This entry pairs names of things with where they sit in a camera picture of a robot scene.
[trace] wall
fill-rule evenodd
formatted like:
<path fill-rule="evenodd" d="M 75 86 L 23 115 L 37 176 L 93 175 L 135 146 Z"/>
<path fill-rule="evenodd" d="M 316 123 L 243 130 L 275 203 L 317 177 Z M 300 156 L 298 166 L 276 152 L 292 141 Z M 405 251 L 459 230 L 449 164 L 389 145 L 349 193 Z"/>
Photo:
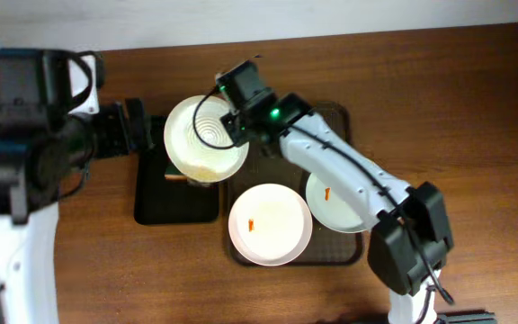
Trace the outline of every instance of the wall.
<path fill-rule="evenodd" d="M 518 0 L 0 0 L 0 46 L 114 50 L 518 22 Z"/>

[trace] white bowl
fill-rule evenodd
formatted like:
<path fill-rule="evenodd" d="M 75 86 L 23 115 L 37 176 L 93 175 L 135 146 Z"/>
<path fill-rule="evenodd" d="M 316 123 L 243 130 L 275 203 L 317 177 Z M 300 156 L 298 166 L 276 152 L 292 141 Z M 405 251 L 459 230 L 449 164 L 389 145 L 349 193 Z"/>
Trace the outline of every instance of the white bowl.
<path fill-rule="evenodd" d="M 325 227 L 342 233 L 357 233 L 364 231 L 363 220 L 339 196 L 329 191 L 329 200 L 326 200 L 327 186 L 315 175 L 311 174 L 307 180 L 305 197 L 313 216 Z"/>
<path fill-rule="evenodd" d="M 201 143 L 195 136 L 192 122 L 195 107 L 201 99 L 203 95 L 185 99 L 169 113 L 164 130 L 165 149 L 181 173 L 202 183 L 214 183 L 237 172 L 245 162 L 249 144 L 221 150 Z M 197 131 L 209 144 L 233 144 L 219 119 L 228 112 L 229 104 L 213 96 L 201 106 L 197 114 Z"/>
<path fill-rule="evenodd" d="M 248 189 L 237 198 L 229 214 L 233 245 L 243 257 L 261 266 L 280 266 L 298 257 L 307 247 L 312 230 L 307 203 L 280 184 Z"/>

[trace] brown tabletop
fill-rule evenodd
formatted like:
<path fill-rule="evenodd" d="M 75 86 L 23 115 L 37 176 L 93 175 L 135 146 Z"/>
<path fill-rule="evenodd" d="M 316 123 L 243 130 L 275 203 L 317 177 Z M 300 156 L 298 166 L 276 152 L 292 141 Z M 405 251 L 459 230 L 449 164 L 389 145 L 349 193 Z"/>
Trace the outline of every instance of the brown tabletop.
<path fill-rule="evenodd" d="M 442 282 L 457 305 L 518 323 L 518 24 L 105 52 L 101 101 L 168 113 L 255 54 L 268 84 L 351 114 L 361 153 L 445 195 L 456 247 Z M 365 257 L 347 267 L 248 268 L 222 226 L 133 220 L 137 156 L 94 163 L 61 204 L 62 323 L 309 323 L 389 310 Z"/>

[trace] green indicator light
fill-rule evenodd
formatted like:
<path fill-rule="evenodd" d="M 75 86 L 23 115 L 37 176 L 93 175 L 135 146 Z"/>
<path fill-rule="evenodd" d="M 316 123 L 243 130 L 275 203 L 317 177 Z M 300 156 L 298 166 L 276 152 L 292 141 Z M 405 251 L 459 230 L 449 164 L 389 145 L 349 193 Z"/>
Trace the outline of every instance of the green indicator light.
<path fill-rule="evenodd" d="M 279 110 L 279 108 L 275 108 L 275 109 L 271 110 L 271 117 L 277 118 L 277 117 L 279 117 L 280 113 L 281 113 L 281 111 Z"/>

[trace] table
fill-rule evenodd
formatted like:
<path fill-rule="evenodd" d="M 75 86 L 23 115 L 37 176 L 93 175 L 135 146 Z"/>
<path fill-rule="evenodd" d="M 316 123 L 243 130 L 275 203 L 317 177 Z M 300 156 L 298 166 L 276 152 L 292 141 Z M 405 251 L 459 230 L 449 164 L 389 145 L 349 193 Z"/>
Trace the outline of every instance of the table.
<path fill-rule="evenodd" d="M 456 247 L 442 282 L 457 305 L 437 297 L 436 310 L 518 323 L 518 23 L 107 51 L 101 101 L 140 97 L 168 113 L 255 54 L 278 93 L 344 105 L 362 154 L 445 194 Z M 84 191 L 61 204 L 61 323 L 312 323 L 389 311 L 366 256 L 347 267 L 245 268 L 226 252 L 224 213 L 211 224 L 138 225 L 137 165 L 137 156 L 94 163 Z"/>

